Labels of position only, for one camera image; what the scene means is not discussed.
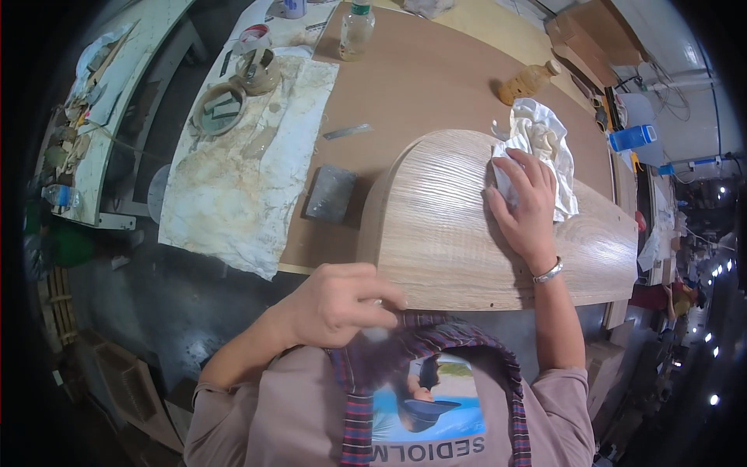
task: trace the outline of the white rag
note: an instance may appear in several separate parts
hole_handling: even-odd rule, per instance
[[[578,214],[578,201],[573,194],[573,155],[565,144],[568,131],[550,108],[534,99],[516,99],[509,118],[510,138],[493,147],[493,157],[509,157],[507,148],[534,154],[553,171],[557,180],[553,220],[563,222]],[[511,208],[518,205],[518,194],[504,171],[495,169],[495,181]]]

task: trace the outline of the glue container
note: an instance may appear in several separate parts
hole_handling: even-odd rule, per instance
[[[656,139],[656,132],[651,125],[638,125],[621,132],[610,133],[610,145],[615,152],[645,146]]]
[[[550,84],[550,78],[562,72],[560,63],[548,60],[544,65],[529,65],[498,88],[498,98],[503,104],[513,105],[515,99],[534,96]]]

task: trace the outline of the striped strap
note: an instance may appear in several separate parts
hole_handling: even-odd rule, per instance
[[[516,355],[496,338],[458,318],[439,313],[408,312],[398,316],[399,332],[381,342],[358,334],[346,347],[326,349],[335,379],[348,394],[340,466],[368,466],[371,461],[373,393],[389,375],[413,359],[448,348],[487,346],[503,361],[512,391],[512,454],[515,467],[531,467],[529,430],[524,412],[521,372]]]

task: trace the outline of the plastic bag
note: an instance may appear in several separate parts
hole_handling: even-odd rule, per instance
[[[403,10],[433,19],[455,5],[456,0],[405,0]]]

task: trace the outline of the yellow tool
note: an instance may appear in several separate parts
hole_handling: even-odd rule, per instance
[[[638,173],[643,170],[643,166],[641,166],[641,162],[638,160],[637,152],[630,154],[630,161],[633,162],[633,173]]]

